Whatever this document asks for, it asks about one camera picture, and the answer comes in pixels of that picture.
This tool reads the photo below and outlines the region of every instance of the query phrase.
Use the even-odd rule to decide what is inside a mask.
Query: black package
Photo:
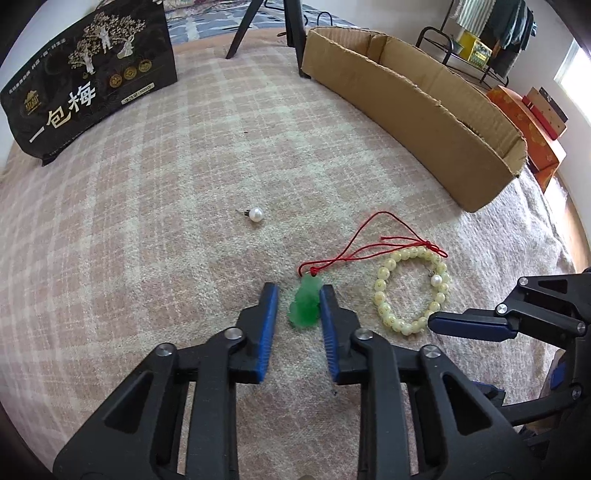
[[[162,2],[115,0],[49,41],[0,102],[18,145],[46,165],[103,118],[176,81]]]

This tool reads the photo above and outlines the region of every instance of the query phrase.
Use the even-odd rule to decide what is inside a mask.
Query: bed
[[[359,390],[332,384],[321,330],[294,330],[286,312],[299,263],[337,252],[377,210],[449,253],[453,312],[493,307],[522,275],[574,272],[529,171],[462,211],[395,139],[300,78],[277,32],[249,32],[232,60],[231,35],[177,46],[178,83],[97,124],[48,167],[13,148],[0,186],[0,402],[47,466],[155,345],[202,343],[273,281],[267,378],[237,393],[241,478],[353,479]],[[237,212],[253,206],[261,223]],[[377,221],[360,241],[384,232],[402,234]],[[554,351],[536,340],[387,332],[370,301],[380,263],[323,273],[363,326],[396,345],[441,346],[510,403],[538,395]],[[411,263],[397,275],[390,289],[412,316],[428,297],[425,271]]]

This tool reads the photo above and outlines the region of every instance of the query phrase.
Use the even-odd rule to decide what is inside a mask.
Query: bracelet
[[[392,313],[392,307],[387,301],[386,280],[390,277],[390,272],[396,268],[396,264],[409,258],[421,258],[430,263],[433,270],[430,273],[431,285],[434,289],[433,301],[421,317],[416,320],[406,322],[397,318]],[[446,301],[449,295],[450,276],[447,273],[447,265],[441,261],[441,256],[425,247],[408,247],[392,252],[384,265],[378,269],[378,279],[374,284],[374,303],[378,308],[378,314],[386,327],[390,327],[394,332],[401,332],[403,335],[423,332],[427,327],[429,315],[441,309],[441,305]]]

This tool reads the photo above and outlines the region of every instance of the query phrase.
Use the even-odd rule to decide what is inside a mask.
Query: brown box
[[[396,138],[468,212],[490,203],[525,164],[525,140],[496,105],[397,38],[313,28],[302,69]]]
[[[532,88],[530,92],[524,97],[524,101],[526,100],[531,102],[533,106],[535,106],[535,108],[537,109],[536,112],[535,109],[530,108],[534,112],[534,114],[538,112],[542,114],[543,119],[538,118],[538,120],[541,121],[544,128],[548,131],[548,133],[550,133],[552,140],[560,138],[560,136],[566,130],[566,123],[563,122],[563,120],[560,118],[558,113],[556,113],[556,110],[554,110],[552,105],[548,103],[548,100],[546,100],[542,96],[542,94],[535,88]]]

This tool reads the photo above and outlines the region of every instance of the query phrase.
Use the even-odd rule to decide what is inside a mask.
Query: red cord
[[[365,228],[365,226],[369,222],[371,222],[371,220],[373,220],[374,217],[378,216],[380,213],[386,213],[387,215],[390,215],[397,222],[399,222],[402,225],[404,225],[408,229],[408,231],[410,231],[414,235],[414,237],[409,237],[409,236],[380,236],[379,243],[365,245],[364,247],[360,247],[357,250],[355,250],[355,252],[353,252],[352,254],[350,254],[348,257],[343,257],[343,255],[345,255],[345,253],[347,253],[347,250],[353,244],[353,242],[355,241],[355,239],[357,238],[357,236],[361,233],[361,230],[363,230]],[[407,244],[389,244],[389,243],[384,242],[384,240],[406,240],[406,241],[409,241],[410,243],[407,243]],[[373,247],[394,247],[394,248],[391,248],[389,250],[383,250],[383,251],[380,251],[380,252],[376,252],[374,254],[366,255],[364,257],[356,257],[355,256],[359,252],[361,252],[361,251],[363,251],[363,250],[365,250],[367,248],[373,248]],[[398,218],[393,213],[386,212],[385,210],[383,210],[381,212],[374,213],[371,217],[369,217],[366,221],[364,221],[364,223],[355,232],[353,238],[349,241],[349,243],[347,244],[347,246],[345,247],[345,249],[339,255],[337,255],[334,258],[328,259],[328,260],[312,260],[312,261],[309,261],[309,262],[304,262],[304,263],[302,263],[299,266],[299,268],[297,269],[297,272],[298,272],[298,275],[301,277],[302,276],[301,269],[303,267],[305,267],[306,265],[323,264],[321,267],[310,267],[310,274],[313,277],[315,277],[320,272],[320,270],[324,270],[325,268],[331,266],[333,263],[336,263],[336,262],[352,262],[352,261],[355,261],[355,260],[367,260],[368,258],[373,258],[373,257],[377,257],[379,255],[389,254],[391,252],[395,252],[396,250],[400,250],[401,248],[406,248],[406,247],[425,247],[425,248],[428,248],[429,250],[433,251],[437,255],[443,257],[443,258],[447,258],[447,253],[445,253],[445,251],[443,251],[437,245],[432,244],[430,241],[423,240],[421,237],[419,237],[417,235],[417,233],[412,228],[410,228],[405,222],[403,222],[400,218]]]

